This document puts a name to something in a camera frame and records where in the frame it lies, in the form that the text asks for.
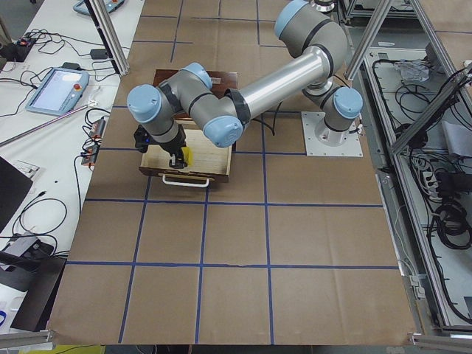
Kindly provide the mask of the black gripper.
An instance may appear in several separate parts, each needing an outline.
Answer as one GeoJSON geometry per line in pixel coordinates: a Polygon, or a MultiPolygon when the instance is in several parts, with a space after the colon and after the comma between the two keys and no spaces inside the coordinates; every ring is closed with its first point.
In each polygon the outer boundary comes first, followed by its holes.
{"type": "Polygon", "coordinates": [[[178,128],[177,134],[169,142],[161,143],[163,150],[170,154],[169,166],[176,169],[185,168],[185,156],[183,148],[186,147],[186,135],[182,127],[178,128]]]}

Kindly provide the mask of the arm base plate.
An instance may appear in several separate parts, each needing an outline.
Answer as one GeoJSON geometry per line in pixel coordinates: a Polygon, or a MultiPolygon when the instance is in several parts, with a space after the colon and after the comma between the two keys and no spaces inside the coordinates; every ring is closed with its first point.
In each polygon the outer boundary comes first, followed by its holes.
{"type": "Polygon", "coordinates": [[[324,112],[302,111],[302,128],[307,156],[353,157],[363,156],[359,134],[354,122],[344,132],[332,131],[325,124],[324,112]]]}

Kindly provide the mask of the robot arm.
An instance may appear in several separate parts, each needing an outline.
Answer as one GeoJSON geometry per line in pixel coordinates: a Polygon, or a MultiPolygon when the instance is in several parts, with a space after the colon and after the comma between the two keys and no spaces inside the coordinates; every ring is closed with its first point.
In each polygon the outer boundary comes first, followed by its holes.
{"type": "Polygon", "coordinates": [[[342,143],[363,107],[361,94],[340,86],[333,75],[347,54],[347,38],[342,28],[307,1],[290,1],[274,25],[276,36],[286,45],[292,61],[241,89],[228,88],[215,96],[204,67],[191,63],[157,86],[133,88],[127,107],[138,122],[133,137],[135,147],[146,153],[158,145],[169,156],[169,166],[189,166],[186,135],[174,117],[187,114],[218,148],[233,145],[251,120],[281,103],[297,91],[324,112],[321,129],[327,132],[326,145],[342,143]]]}

